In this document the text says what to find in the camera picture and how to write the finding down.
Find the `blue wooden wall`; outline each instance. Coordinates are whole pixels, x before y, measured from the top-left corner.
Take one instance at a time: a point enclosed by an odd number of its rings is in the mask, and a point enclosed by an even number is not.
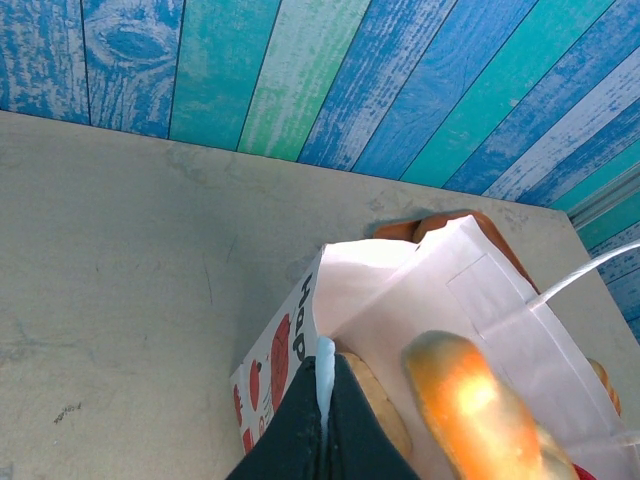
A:
[[[532,205],[640,161],[640,0],[0,0],[0,52],[3,110]]]

